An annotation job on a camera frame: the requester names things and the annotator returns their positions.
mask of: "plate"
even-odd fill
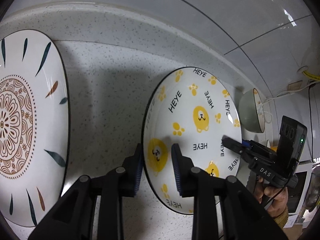
[[[61,194],[69,103],[53,42],[23,30],[0,40],[0,210],[34,227]]]
[[[240,157],[223,147],[224,135],[242,139],[236,107],[215,76],[185,67],[161,81],[146,110],[142,143],[149,184],[164,205],[193,214],[193,198],[182,198],[177,191],[173,143],[179,143],[182,154],[211,176],[236,175]]]

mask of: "plate with floral pattern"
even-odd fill
[[[146,109],[142,144],[149,184],[165,206],[193,214],[193,198],[181,198],[177,191],[171,160],[174,143],[211,176],[236,175],[240,157],[224,148],[223,136],[242,140],[236,107],[215,76],[185,67],[161,81]]]
[[[0,210],[34,227],[61,194],[68,157],[68,86],[60,54],[43,33],[0,40]]]

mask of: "bowl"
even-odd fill
[[[236,107],[225,87],[207,71],[186,67],[168,74],[148,103],[142,131],[145,172],[158,199],[171,210],[193,214],[193,198],[177,191],[171,146],[211,176],[236,175],[240,157],[221,144],[241,142]]]
[[[263,105],[258,91],[254,88],[247,91],[239,102],[239,117],[243,127],[255,133],[263,133],[265,118]]]

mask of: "human hand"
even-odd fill
[[[266,187],[265,189],[263,189],[262,182],[263,178],[260,177],[253,192],[253,196],[258,200],[259,203],[261,203],[263,195],[273,197],[281,190],[280,188],[276,187]],[[282,212],[285,210],[287,202],[288,189],[287,187],[285,187],[284,190],[274,198],[272,204],[268,207],[267,212],[271,217],[276,218],[277,216],[281,215]]]

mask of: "brown circular pattern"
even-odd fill
[[[0,80],[0,174],[8,179],[20,178],[31,163],[35,147],[31,148],[31,143],[36,142],[32,94],[28,82],[19,75]]]

